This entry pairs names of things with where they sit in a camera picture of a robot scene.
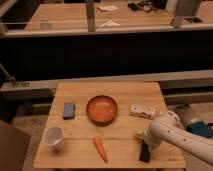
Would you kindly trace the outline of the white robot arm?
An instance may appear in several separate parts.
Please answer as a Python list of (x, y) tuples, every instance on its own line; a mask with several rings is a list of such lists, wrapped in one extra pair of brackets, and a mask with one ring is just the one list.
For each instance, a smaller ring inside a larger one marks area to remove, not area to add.
[(178, 115), (172, 111), (158, 116), (144, 130), (144, 143), (155, 149), (165, 141), (213, 166), (213, 140), (184, 131), (179, 123)]

